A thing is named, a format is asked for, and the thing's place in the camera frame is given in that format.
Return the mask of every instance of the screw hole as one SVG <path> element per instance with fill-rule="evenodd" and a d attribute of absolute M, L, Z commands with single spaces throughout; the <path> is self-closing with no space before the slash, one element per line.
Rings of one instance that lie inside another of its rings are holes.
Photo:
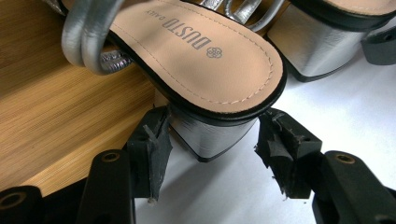
<path fill-rule="evenodd" d="M 389 41 L 393 38 L 393 35 L 385 35 L 384 40 Z"/>
<path fill-rule="evenodd" d="M 120 157 L 119 153 L 109 152 L 109 153 L 107 153 L 107 154 L 102 156 L 102 161 L 104 161 L 104 162 L 113 162 L 113 161 L 118 160 L 119 157 Z"/>
<path fill-rule="evenodd" d="M 0 210 L 5 210 L 22 203 L 26 198 L 25 192 L 10 193 L 6 197 L 0 199 Z"/>
<path fill-rule="evenodd" d="M 343 163 L 348 163 L 348 164 L 355 163 L 355 159 L 353 159 L 348 155 L 336 155 L 335 158 Z"/>

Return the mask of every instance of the wooden surface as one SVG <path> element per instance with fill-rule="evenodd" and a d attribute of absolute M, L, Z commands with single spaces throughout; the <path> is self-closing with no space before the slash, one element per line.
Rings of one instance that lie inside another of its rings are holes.
<path fill-rule="evenodd" d="M 70 65 L 63 23 L 39 0 L 0 1 L 0 191 L 35 185 L 47 195 L 76 182 L 152 107 L 136 66 L 100 77 Z"/>

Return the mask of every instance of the white surface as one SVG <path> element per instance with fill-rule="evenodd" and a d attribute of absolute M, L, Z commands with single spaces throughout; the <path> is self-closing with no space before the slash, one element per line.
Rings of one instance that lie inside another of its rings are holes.
<path fill-rule="evenodd" d="M 322 152 L 354 154 L 396 189 L 396 65 L 368 64 L 359 52 L 322 80 L 300 83 L 289 77 L 274 108 L 321 139 Z M 155 206 L 136 200 L 137 223 L 315 223 L 311 200 L 286 200 L 254 152 L 258 131 L 256 123 L 210 163 L 199 163 L 173 141 L 160 200 Z"/>

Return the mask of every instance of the black tape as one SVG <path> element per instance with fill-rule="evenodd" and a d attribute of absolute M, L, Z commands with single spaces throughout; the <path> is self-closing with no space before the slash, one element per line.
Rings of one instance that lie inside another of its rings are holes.
<path fill-rule="evenodd" d="M 129 153 L 131 173 L 134 175 L 134 198 L 158 201 L 172 150 L 169 115 L 169 108 L 165 106 L 151 109 L 124 147 Z"/>
<path fill-rule="evenodd" d="M 396 26 L 376 35 L 368 35 L 361 41 L 369 63 L 391 65 L 396 63 Z"/>

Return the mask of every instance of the brand logo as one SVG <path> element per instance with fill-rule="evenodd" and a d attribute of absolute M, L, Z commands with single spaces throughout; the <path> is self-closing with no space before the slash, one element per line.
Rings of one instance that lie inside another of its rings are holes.
<path fill-rule="evenodd" d="M 146 13 L 148 13 L 151 17 L 158 19 L 159 21 L 165 21 L 163 22 L 162 27 L 175 36 L 186 41 L 192 46 L 193 49 L 200 50 L 212 42 L 210 38 L 202 35 L 201 32 L 194 30 L 193 27 L 181 22 L 178 19 L 166 20 L 164 15 L 161 15 L 160 13 L 153 10 L 146 11 Z M 221 58 L 222 50 L 220 48 L 209 47 L 206 49 L 206 56 L 208 58 Z"/>
<path fill-rule="evenodd" d="M 208 48 L 206 51 L 206 56 L 208 58 L 221 58 L 222 50 L 219 48 Z"/>

